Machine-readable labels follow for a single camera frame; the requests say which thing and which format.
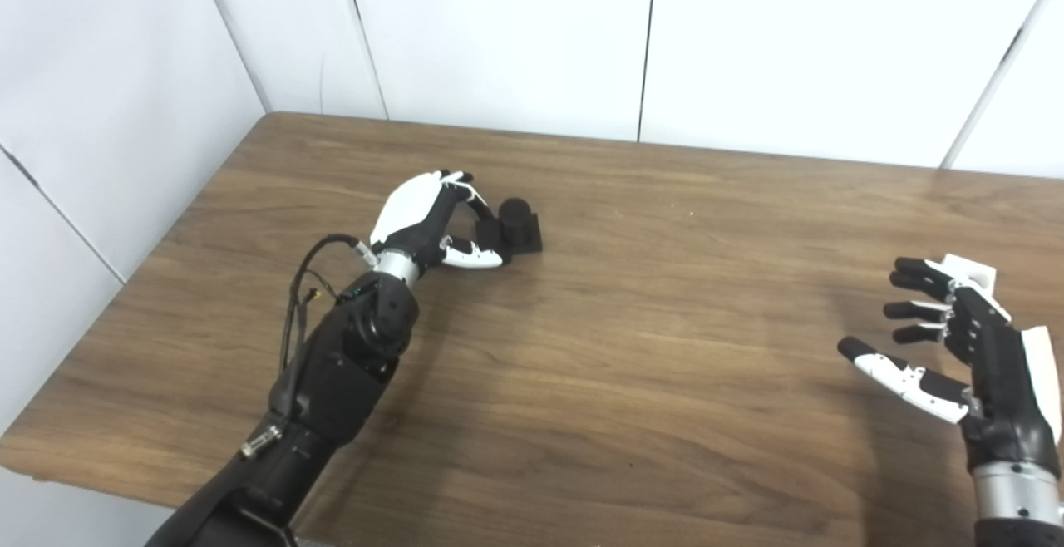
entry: robot finger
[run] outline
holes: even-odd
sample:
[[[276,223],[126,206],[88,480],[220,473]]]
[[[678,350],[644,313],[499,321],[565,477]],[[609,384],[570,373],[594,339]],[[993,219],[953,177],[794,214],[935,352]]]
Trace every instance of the robot finger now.
[[[891,274],[891,285],[922,292],[940,302],[946,301],[949,296],[951,281],[953,277],[943,270],[942,266],[919,259],[896,260]]]
[[[916,344],[919,342],[938,343],[946,338],[948,331],[942,322],[921,322],[894,330],[894,343]]]
[[[473,213],[477,214],[478,218],[481,220],[491,220],[495,218],[492,214],[492,209],[487,205],[486,199],[481,197],[476,187],[469,183],[472,180],[471,172],[455,171],[449,176],[443,177],[440,183],[445,187],[449,187],[454,195],[460,199],[460,201],[468,203],[469,208],[472,209]]]
[[[439,245],[444,251],[443,264],[464,268],[464,269],[488,269],[501,267],[504,263],[502,256],[495,250],[481,250],[476,245],[463,237],[444,237]]]
[[[928,322],[945,322],[949,318],[950,305],[936,302],[893,302],[883,305],[883,316],[892,320],[918,318]]]
[[[901,399],[947,422],[961,421],[968,414],[968,385],[922,366],[890,354],[858,339],[845,337],[838,343],[838,353],[888,388]]]

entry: black finger segment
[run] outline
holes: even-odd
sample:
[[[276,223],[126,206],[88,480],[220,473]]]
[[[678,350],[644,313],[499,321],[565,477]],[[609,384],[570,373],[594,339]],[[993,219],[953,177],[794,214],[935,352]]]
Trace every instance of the black finger segment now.
[[[916,344],[919,342],[937,342],[942,327],[913,325],[894,331],[894,342],[897,344]]]
[[[883,305],[883,316],[892,320],[918,318],[928,322],[941,322],[943,311],[920,305],[918,302],[893,302]]]
[[[920,389],[924,393],[954,403],[965,403],[964,391],[967,388],[961,381],[934,370],[925,370],[920,378]]]
[[[843,337],[838,342],[838,353],[844,354],[848,361],[853,362],[855,358],[879,353],[875,347],[858,339],[853,336]]]

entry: black cylindrical object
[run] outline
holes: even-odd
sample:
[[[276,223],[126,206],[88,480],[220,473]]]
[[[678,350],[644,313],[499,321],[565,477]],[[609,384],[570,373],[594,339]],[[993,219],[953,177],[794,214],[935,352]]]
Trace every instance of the black cylindrical object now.
[[[531,239],[529,225],[532,221],[532,206],[520,198],[510,198],[499,206],[499,222],[502,223],[502,239],[509,245],[525,245]]]

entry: white fingertip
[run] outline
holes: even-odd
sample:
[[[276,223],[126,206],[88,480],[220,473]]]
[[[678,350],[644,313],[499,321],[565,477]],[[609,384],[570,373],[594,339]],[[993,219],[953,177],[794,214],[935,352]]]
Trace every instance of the white fingertip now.
[[[1060,381],[1057,378],[1057,359],[1053,357],[1052,339],[1045,327],[1035,327],[1020,333],[1027,367],[1031,371],[1031,386],[1038,412],[1053,431],[1053,442],[1061,441],[1061,398]]]
[[[491,269],[502,266],[502,256],[494,250],[481,250],[476,246],[467,254],[448,245],[444,248],[443,263],[463,269]]]

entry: black forearm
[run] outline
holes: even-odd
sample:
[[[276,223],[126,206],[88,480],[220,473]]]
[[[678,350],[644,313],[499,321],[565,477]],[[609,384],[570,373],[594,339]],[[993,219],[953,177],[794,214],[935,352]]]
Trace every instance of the black forearm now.
[[[251,433],[260,436],[280,418],[270,413]],[[300,425],[288,425],[253,459],[234,455],[160,527],[147,547],[269,545],[295,516],[335,449]],[[243,532],[246,543],[230,534]]]
[[[269,412],[248,442],[148,547],[276,544],[333,453],[372,413],[416,318],[417,303],[398,279],[369,274],[345,291],[275,383]]]
[[[990,518],[976,523],[976,547],[1060,547],[1064,527],[1036,520]]]

